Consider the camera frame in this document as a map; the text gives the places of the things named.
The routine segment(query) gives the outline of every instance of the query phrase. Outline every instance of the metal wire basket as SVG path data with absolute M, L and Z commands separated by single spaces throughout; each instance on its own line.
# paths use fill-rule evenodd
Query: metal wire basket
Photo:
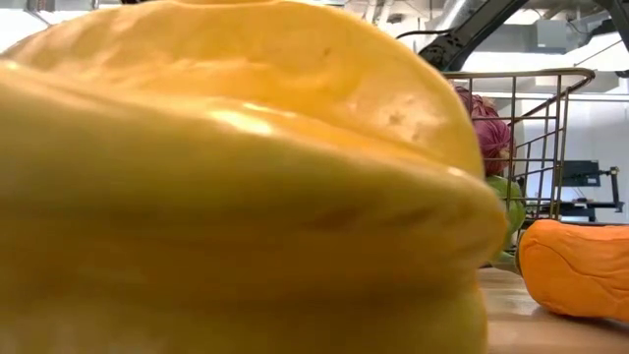
M 482 120 L 504 120 L 511 128 L 509 158 L 492 158 L 491 161 L 506 161 L 508 167 L 502 173 L 507 179 L 506 207 L 512 201 L 525 205 L 526 220 L 523 228 L 537 219 L 559 219 L 561 203 L 561 181 L 566 146 L 566 127 L 570 93 L 587 85 L 595 73 L 587 69 L 555 69 L 535 72 L 509 73 L 443 73 L 449 81 L 470 92 L 469 111 L 472 112 L 472 94 L 484 95 L 483 91 L 496 93 L 503 105 L 498 110 L 499 118 L 472 117 Z M 539 94 L 538 83 L 544 83 L 544 93 Z M 537 93 L 522 93 L 536 87 Z M 542 100 L 523 114 L 518 114 L 522 101 L 531 102 L 531 97 Z M 539 134 L 531 135 L 524 130 L 525 124 L 536 124 Z M 529 132 L 520 136 L 516 131 Z M 522 197 L 511 196 L 511 184 L 518 183 Z

